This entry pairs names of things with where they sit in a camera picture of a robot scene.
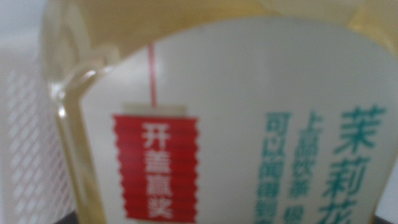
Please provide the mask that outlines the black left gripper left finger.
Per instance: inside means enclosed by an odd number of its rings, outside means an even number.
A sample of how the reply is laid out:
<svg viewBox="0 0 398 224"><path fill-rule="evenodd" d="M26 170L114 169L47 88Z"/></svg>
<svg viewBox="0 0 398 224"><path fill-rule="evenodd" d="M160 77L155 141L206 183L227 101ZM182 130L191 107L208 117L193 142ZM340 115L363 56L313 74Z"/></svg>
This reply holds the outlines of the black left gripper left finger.
<svg viewBox="0 0 398 224"><path fill-rule="evenodd" d="M60 224L78 224L77 215L71 212L60 220Z"/></svg>

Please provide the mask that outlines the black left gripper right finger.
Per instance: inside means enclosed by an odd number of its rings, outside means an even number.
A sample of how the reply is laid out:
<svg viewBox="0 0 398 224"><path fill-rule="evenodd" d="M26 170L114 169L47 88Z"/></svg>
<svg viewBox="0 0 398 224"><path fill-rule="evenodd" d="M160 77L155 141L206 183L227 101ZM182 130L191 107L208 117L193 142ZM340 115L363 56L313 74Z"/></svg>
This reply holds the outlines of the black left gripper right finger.
<svg viewBox="0 0 398 224"><path fill-rule="evenodd" d="M372 224L395 224L395 223L375 215Z"/></svg>

